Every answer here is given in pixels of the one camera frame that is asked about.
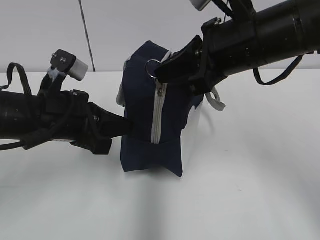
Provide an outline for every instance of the zipper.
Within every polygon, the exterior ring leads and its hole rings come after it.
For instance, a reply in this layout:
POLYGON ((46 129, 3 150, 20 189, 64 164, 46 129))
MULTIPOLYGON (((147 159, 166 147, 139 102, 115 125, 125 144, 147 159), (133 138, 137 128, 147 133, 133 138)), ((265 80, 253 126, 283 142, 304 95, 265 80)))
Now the zipper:
MULTIPOLYGON (((171 56, 171 52, 168 51, 161 62, 166 61, 171 56)), ((168 84, 161 84, 158 80, 155 80, 155 95, 154 95, 154 109, 153 109, 153 123, 151 133, 151 143, 159 144, 161 139, 162 130, 162 111, 165 105, 166 94, 168 84)))

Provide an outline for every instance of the white wall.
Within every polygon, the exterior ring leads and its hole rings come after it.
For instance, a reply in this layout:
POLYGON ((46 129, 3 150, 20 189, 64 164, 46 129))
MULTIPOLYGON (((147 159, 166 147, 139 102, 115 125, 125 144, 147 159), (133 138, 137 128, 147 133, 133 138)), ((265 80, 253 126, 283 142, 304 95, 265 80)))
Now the white wall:
MULTIPOLYGON (((34 92, 43 75, 28 74, 34 92)), ((166 170, 124 173, 119 138, 109 156, 56 142, 1 152, 0 239, 318 240, 319 75, 296 70, 262 87, 245 72, 219 84, 227 108, 204 103, 182 179, 166 170)), ((86 91, 121 115, 121 78, 89 73, 63 89, 86 91)), ((20 90, 15 75, 11 91, 20 90)))
MULTIPOLYGON (((257 11, 282 0, 254 0, 257 11)), ((121 71, 123 63, 145 41, 179 51, 201 34, 203 23, 222 12, 210 4, 198 12, 188 0, 82 0, 97 71, 121 71)), ((0 8, 0 72, 18 62, 28 72, 45 71, 61 48, 91 65, 77 0, 6 0, 0 8)), ((284 69, 290 60, 267 66, 284 69)), ((300 68, 317 69, 318 55, 300 68)))

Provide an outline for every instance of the navy blue bag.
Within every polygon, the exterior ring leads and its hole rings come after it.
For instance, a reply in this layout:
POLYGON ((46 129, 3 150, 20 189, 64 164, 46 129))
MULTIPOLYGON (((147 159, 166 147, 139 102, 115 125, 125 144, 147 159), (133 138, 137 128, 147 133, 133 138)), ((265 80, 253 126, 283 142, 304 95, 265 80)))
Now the navy blue bag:
MULTIPOLYGON (((204 96, 194 96, 188 85, 161 84, 150 76, 159 63, 147 62, 164 62, 170 56, 170 51, 148 41, 125 63, 117 97, 117 103, 125 107, 124 116, 133 122, 132 132, 123 136, 121 143, 125 172, 162 166, 183 175, 182 130, 190 110, 197 108, 204 96)), ((225 107, 223 103, 220 106, 222 110, 225 107)))

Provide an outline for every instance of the robotic arm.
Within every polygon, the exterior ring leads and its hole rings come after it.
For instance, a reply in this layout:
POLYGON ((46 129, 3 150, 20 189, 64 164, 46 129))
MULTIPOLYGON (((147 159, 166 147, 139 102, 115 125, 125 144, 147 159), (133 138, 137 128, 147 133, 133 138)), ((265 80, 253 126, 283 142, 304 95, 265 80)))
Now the robotic arm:
POLYGON ((19 142, 0 145, 1 150, 31 149, 48 141, 70 142, 95 155, 109 154, 112 138, 127 134, 131 122, 93 102, 84 91, 61 91, 66 77, 82 81, 88 66, 74 55, 58 50, 37 96, 32 95, 24 68, 11 63, 8 85, 0 87, 0 139, 19 142), (17 68, 24 94, 3 91, 12 82, 17 68))
MULTIPOLYGON (((190 0, 203 10, 210 0, 190 0)), ((286 79, 305 54, 320 53, 320 1, 288 0, 256 12, 251 0, 212 0, 232 19, 214 18, 202 26, 203 40, 196 36, 183 50, 155 71, 159 82, 189 84, 195 95, 211 92, 228 76, 253 70, 261 85, 286 79), (297 57, 276 79, 264 83, 259 67, 297 57)))

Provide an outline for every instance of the key ring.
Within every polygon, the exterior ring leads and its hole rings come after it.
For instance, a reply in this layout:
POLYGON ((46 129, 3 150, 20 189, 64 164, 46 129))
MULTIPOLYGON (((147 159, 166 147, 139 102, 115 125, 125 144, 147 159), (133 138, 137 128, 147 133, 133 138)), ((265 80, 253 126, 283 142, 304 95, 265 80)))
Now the key ring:
POLYGON ((149 60, 149 61, 146 62, 145 66, 144 66, 144 69, 145 69, 146 73, 149 75, 149 77, 152 78, 152 79, 154 79, 154 80, 156 81, 156 80, 157 80, 157 77, 156 77, 156 76, 153 76, 153 75, 149 72, 149 70, 148 70, 148 65, 149 65, 149 63, 152 63, 152 62, 156 62, 156 63, 158 63, 158 64, 161 65, 161 62, 160 62, 159 60, 151 59, 151 60, 149 60))

